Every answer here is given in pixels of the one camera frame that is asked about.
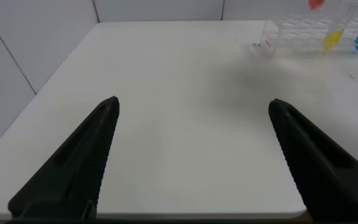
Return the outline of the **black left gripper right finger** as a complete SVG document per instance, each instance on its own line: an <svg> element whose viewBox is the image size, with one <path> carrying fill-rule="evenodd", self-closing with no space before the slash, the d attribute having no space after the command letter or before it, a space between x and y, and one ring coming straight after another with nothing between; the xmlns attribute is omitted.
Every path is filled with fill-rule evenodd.
<svg viewBox="0 0 358 224"><path fill-rule="evenodd" d="M268 115L308 213L317 222L358 222L358 161L291 104Z"/></svg>

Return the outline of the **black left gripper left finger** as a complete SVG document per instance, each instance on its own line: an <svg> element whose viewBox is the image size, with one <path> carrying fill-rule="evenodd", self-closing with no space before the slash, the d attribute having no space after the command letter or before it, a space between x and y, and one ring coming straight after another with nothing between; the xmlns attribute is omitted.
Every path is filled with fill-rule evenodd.
<svg viewBox="0 0 358 224"><path fill-rule="evenodd" d="M102 102L11 198L14 218L94 218L119 117L119 100Z"/></svg>

